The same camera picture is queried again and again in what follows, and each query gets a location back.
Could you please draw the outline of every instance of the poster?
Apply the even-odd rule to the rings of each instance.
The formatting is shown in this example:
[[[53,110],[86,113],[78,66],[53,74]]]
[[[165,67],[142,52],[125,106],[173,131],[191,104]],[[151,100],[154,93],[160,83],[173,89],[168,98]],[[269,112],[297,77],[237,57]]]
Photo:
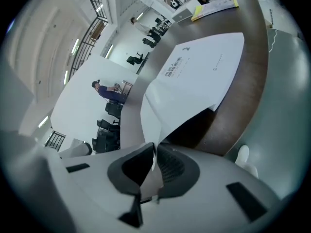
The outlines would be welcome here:
[[[144,94],[145,141],[158,146],[196,114],[215,111],[233,81],[243,45],[242,33],[226,33],[175,46]]]

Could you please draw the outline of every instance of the brown tabletop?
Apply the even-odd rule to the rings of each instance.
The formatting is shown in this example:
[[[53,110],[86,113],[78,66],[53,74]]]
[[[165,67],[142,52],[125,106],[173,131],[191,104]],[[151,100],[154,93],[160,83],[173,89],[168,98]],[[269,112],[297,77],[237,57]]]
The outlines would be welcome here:
[[[217,12],[195,22],[187,19],[170,27],[150,53],[123,107],[121,148],[144,142],[140,121],[143,94],[175,45],[214,34],[242,32],[245,42],[241,61],[218,109],[202,111],[168,137],[174,144],[217,155],[225,155],[233,147],[258,107],[268,68],[267,30],[259,3],[257,0],[238,0],[238,3],[239,8]]]

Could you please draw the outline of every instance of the white wall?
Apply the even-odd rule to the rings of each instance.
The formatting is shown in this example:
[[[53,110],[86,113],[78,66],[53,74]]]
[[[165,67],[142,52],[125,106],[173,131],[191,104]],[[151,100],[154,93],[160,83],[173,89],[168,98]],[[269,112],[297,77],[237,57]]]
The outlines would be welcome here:
[[[162,16],[157,15],[154,10],[150,9],[139,19],[139,23],[152,28],[156,26],[155,19],[157,17],[162,19]],[[114,47],[109,55],[109,60],[136,73],[140,65],[135,64],[133,66],[127,63],[126,60],[130,56],[139,57],[136,55],[137,52],[140,54],[143,53],[143,55],[146,56],[146,54],[151,52],[153,49],[150,46],[144,44],[142,40],[143,38],[147,38],[153,41],[153,39],[151,37],[145,36],[143,33],[137,30],[129,20],[130,18],[128,18],[128,21],[121,28],[117,36],[113,39],[112,44]]]
[[[18,131],[34,96],[10,68],[3,53],[0,54],[0,67],[0,130]]]
[[[135,83],[137,75],[101,56],[91,55],[70,79],[53,110],[53,129],[66,136],[92,142],[96,138],[97,120],[110,123],[116,118],[105,111],[106,100],[92,88],[91,83],[100,79],[101,84],[113,86],[123,80]]]
[[[45,145],[46,140],[49,138],[51,133],[53,132],[53,129],[51,128],[51,120],[50,118],[40,127],[37,128],[31,135],[34,139],[38,140],[38,143],[41,145]]]
[[[19,128],[19,133],[23,135],[32,135],[42,120],[51,114],[60,94],[44,99],[29,106]]]

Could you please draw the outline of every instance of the man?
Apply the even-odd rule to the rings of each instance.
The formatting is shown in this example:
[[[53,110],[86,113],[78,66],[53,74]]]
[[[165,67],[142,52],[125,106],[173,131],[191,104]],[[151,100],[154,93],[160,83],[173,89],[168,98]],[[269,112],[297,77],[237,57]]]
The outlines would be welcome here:
[[[113,87],[107,87],[100,85],[98,81],[93,81],[92,87],[98,92],[100,96],[105,99],[114,100],[121,104],[124,104],[127,99],[125,94],[115,92],[115,90],[119,88],[117,85]]]
[[[148,28],[142,24],[140,24],[139,22],[137,22],[135,17],[131,18],[131,23],[139,30],[141,31],[144,35],[150,36],[151,38],[153,38],[153,40],[156,41],[156,43],[158,43],[161,40],[161,37],[151,28]]]

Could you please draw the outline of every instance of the papers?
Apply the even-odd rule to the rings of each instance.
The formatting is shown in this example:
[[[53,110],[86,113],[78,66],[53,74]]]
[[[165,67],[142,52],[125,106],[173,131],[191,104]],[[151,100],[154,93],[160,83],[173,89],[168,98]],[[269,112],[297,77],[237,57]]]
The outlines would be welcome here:
[[[200,19],[202,17],[205,17],[207,15],[210,15],[212,13],[230,9],[234,7],[238,7],[238,1],[237,0],[216,0],[212,1],[210,3],[204,4],[204,5],[198,5],[196,6],[195,12],[193,17],[191,18],[191,21],[195,21],[197,19]]]
[[[175,46],[144,94],[140,115],[145,141],[157,147],[202,110],[216,110],[232,83],[243,45],[242,33],[227,33]]]

